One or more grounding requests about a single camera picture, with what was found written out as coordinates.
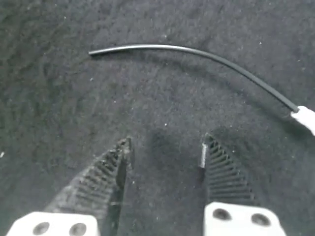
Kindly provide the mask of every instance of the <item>white connector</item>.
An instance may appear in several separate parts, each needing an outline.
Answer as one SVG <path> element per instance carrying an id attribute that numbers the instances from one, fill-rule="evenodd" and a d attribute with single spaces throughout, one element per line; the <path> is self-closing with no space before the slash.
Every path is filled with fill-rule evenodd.
<path id="1" fill-rule="evenodd" d="M 203 235 L 285 236 L 285 232 L 268 209 L 213 202 L 205 208 Z"/>
<path id="2" fill-rule="evenodd" d="M 99 236 L 91 215 L 32 212 L 16 220 L 6 236 Z"/>
<path id="3" fill-rule="evenodd" d="M 308 128 L 315 136 L 315 112 L 304 106 L 298 107 L 297 113 L 291 112 L 291 116 L 300 124 Z"/>

